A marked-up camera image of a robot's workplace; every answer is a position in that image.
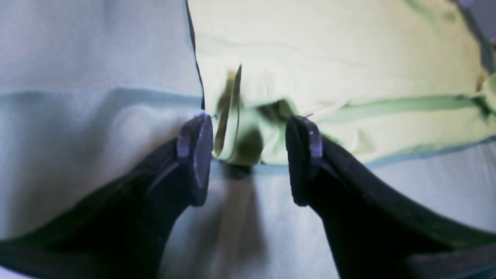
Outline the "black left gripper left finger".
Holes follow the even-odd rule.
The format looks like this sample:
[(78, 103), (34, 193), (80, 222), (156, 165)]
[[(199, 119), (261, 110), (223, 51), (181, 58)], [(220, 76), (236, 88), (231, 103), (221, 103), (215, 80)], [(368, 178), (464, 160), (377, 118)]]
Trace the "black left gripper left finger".
[(206, 201), (211, 117), (41, 228), (1, 242), (1, 269), (36, 279), (154, 279), (176, 220)]

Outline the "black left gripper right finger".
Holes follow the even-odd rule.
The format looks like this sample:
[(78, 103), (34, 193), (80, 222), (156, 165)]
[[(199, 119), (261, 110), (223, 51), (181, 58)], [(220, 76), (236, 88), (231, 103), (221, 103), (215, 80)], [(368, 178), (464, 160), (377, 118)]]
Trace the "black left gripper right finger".
[(294, 203), (321, 218), (342, 279), (494, 279), (493, 233), (407, 198), (370, 172), (315, 123), (286, 124)]

